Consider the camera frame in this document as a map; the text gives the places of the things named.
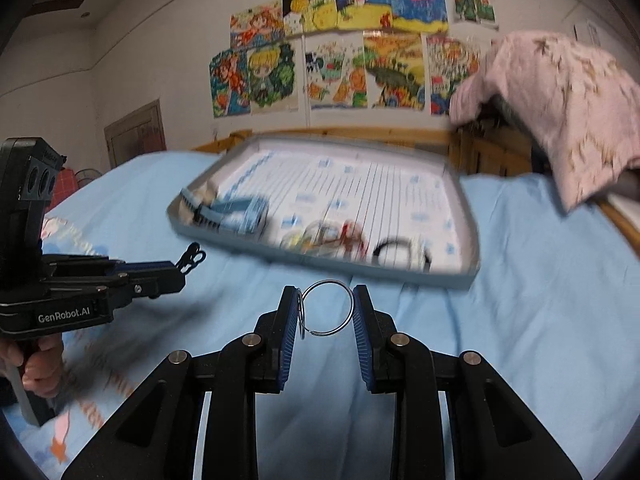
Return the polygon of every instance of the human hand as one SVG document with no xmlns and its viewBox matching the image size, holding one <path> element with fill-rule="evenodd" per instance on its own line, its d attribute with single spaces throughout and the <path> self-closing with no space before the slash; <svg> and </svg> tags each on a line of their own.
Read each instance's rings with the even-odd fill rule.
<svg viewBox="0 0 640 480">
<path fill-rule="evenodd" d="M 22 384 L 24 389 L 39 397 L 49 399 L 58 394 L 62 377 L 62 334 L 53 334 L 38 339 L 37 352 L 34 352 L 24 367 Z M 19 367 L 24 355 L 14 341 L 0 338 L 0 358 Z"/>
</svg>

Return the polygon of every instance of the white wall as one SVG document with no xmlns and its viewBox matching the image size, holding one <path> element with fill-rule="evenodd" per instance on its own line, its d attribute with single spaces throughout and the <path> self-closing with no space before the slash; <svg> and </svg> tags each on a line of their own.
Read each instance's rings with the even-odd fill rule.
<svg viewBox="0 0 640 480">
<path fill-rule="evenodd" d="M 97 142 L 91 32 L 46 36 L 0 57 L 0 139 L 43 137 L 73 170 L 105 170 Z"/>
<path fill-rule="evenodd" d="M 75 164 L 73 159 L 81 160 L 81 150 L 93 150 L 84 157 L 94 160 L 92 165 L 101 169 L 108 168 L 104 127 L 155 99 L 160 100 L 169 149 L 192 148 L 210 141 L 215 132 L 223 137 L 242 128 L 268 130 L 304 127 L 307 123 L 449 126 L 447 118 L 430 116 L 428 107 L 424 112 L 389 109 L 307 112 L 300 79 L 297 112 L 215 120 L 209 89 L 211 57 L 229 47 L 230 15 L 264 1 L 268 0 L 122 0 L 90 36 L 87 32 L 78 32 L 76 36 L 69 33 L 17 45 L 0 57 L 0 116 L 4 119 L 8 114 L 9 119 L 2 123 L 11 125 L 20 134 L 27 131 L 20 127 L 28 126 L 31 130 L 48 132 L 51 139 L 60 138 L 61 146 L 65 142 L 65 150 L 71 155 L 71 164 Z M 588 18 L 625 43 L 630 59 L 638 59 L 631 33 L 608 0 L 494 0 L 494 3 L 499 32 L 469 23 L 453 23 L 450 15 L 450 34 L 477 41 L 487 48 L 491 39 L 519 29 L 556 30 L 572 36 L 574 24 Z M 294 45 L 302 67 L 302 41 L 296 40 Z M 3 95 L 10 89 L 76 70 L 90 71 L 36 82 Z M 92 133 L 86 134 L 92 127 Z"/>
</svg>

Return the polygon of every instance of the pink clothing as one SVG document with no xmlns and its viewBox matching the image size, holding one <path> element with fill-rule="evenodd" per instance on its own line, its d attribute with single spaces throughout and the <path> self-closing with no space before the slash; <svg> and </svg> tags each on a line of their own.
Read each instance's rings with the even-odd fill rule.
<svg viewBox="0 0 640 480">
<path fill-rule="evenodd" d="M 496 94 L 545 150 L 567 211 L 640 166 L 640 86 L 607 52 L 555 32 L 509 34 L 453 94 L 453 125 Z"/>
</svg>

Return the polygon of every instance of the silver bolt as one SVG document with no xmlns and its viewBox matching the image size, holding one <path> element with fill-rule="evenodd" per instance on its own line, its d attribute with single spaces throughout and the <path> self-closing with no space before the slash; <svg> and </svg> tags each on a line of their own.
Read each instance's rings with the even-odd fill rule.
<svg viewBox="0 0 640 480">
<path fill-rule="evenodd" d="M 247 334 L 242 338 L 242 344 L 245 346 L 256 346 L 260 341 L 262 338 L 257 334 Z"/>
<path fill-rule="evenodd" d="M 169 362 L 174 365 L 179 365 L 183 363 L 187 358 L 187 352 L 184 350 L 174 350 L 169 354 Z"/>
<path fill-rule="evenodd" d="M 406 346 L 409 344 L 409 341 L 411 341 L 409 336 L 402 332 L 396 332 L 391 336 L 391 342 L 396 346 Z"/>
<path fill-rule="evenodd" d="M 475 352 L 466 352 L 462 358 L 465 360 L 465 363 L 468 365 L 479 365 L 482 362 L 482 358 L 476 354 Z"/>
</svg>

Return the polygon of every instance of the wooden door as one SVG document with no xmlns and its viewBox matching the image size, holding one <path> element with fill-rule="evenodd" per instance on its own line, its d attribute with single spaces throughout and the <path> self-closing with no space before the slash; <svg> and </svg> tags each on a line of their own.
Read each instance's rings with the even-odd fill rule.
<svg viewBox="0 0 640 480">
<path fill-rule="evenodd" d="M 166 150 L 160 103 L 154 101 L 104 129 L 111 168 L 143 153 Z"/>
</svg>

